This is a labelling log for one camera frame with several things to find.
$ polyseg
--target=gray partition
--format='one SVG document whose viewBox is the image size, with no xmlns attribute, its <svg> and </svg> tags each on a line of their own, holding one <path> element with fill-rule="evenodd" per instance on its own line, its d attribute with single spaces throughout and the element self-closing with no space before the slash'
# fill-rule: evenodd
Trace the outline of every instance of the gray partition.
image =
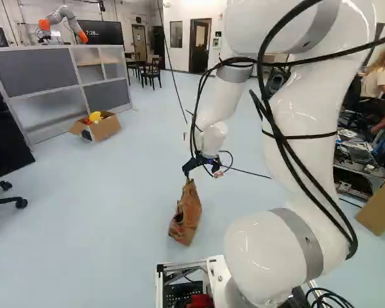
<svg viewBox="0 0 385 308">
<path fill-rule="evenodd" d="M 0 80 L 10 97 L 78 84 L 64 48 L 2 51 Z"/>
<path fill-rule="evenodd" d="M 122 46 L 0 48 L 0 91 L 31 144 L 89 112 L 131 108 Z"/>
<path fill-rule="evenodd" d="M 110 110 L 130 105 L 126 80 L 116 80 L 84 87 L 90 111 Z"/>
</svg>

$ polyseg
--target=red object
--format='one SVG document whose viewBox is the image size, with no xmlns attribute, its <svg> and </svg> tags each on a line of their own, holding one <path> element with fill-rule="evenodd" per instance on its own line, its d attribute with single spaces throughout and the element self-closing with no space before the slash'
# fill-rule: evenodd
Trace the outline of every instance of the red object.
<svg viewBox="0 0 385 308">
<path fill-rule="evenodd" d="M 208 294 L 192 295 L 192 303 L 187 308 L 212 308 L 214 303 Z"/>
</svg>

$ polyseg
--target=gray band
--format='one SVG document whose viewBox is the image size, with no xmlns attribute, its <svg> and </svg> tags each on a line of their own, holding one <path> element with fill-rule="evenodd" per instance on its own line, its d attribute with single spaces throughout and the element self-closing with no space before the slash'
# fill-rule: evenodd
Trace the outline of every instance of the gray band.
<svg viewBox="0 0 385 308">
<path fill-rule="evenodd" d="M 250 67 L 223 66 L 217 70 L 217 77 L 227 82 L 242 83 L 250 76 L 253 65 Z"/>
<path fill-rule="evenodd" d="M 307 223 L 295 212 L 285 208 L 273 209 L 270 212 L 280 216 L 300 243 L 307 265 L 305 281 L 319 277 L 323 271 L 323 254 L 321 246 Z"/>
<path fill-rule="evenodd" d="M 286 53 L 303 53 L 317 46 L 334 25 L 340 6 L 341 0 L 325 0 L 321 2 L 307 33 Z"/>
</svg>

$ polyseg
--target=paper bag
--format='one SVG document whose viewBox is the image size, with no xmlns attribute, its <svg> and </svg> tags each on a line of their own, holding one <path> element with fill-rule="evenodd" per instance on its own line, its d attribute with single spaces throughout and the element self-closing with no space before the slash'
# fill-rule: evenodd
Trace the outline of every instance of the paper bag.
<svg viewBox="0 0 385 308">
<path fill-rule="evenodd" d="M 201 217 L 201 202 L 194 180 L 187 180 L 177 202 L 177 212 L 169 225 L 168 235 L 190 246 Z"/>
</svg>

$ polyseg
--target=door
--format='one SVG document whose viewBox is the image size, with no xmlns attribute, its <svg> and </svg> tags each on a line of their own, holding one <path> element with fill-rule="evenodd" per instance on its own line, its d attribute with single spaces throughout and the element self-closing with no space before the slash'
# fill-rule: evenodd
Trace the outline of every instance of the door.
<svg viewBox="0 0 385 308">
<path fill-rule="evenodd" d="M 151 47 L 154 50 L 154 55 L 161 57 L 160 69 L 166 69 L 166 52 L 164 45 L 164 28 L 162 26 L 153 27 L 153 35 Z"/>
<path fill-rule="evenodd" d="M 140 53 L 141 60 L 147 60 L 146 30 L 140 24 L 133 24 L 134 52 Z"/>
<path fill-rule="evenodd" d="M 190 73 L 204 73 L 208 66 L 211 19 L 191 19 Z"/>
</svg>

